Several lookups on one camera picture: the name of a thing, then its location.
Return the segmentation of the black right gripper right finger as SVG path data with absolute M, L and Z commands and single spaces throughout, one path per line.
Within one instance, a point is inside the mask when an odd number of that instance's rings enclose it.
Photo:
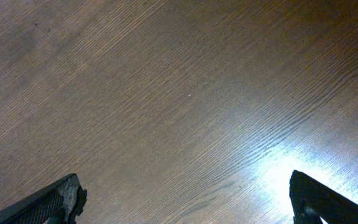
M 358 204 L 298 170 L 290 177 L 289 196 L 294 224 L 358 224 Z

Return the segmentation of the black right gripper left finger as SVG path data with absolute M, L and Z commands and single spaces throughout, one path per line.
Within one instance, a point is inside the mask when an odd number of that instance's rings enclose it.
M 0 211 L 0 224 L 76 224 L 87 201 L 76 174 L 58 181 Z

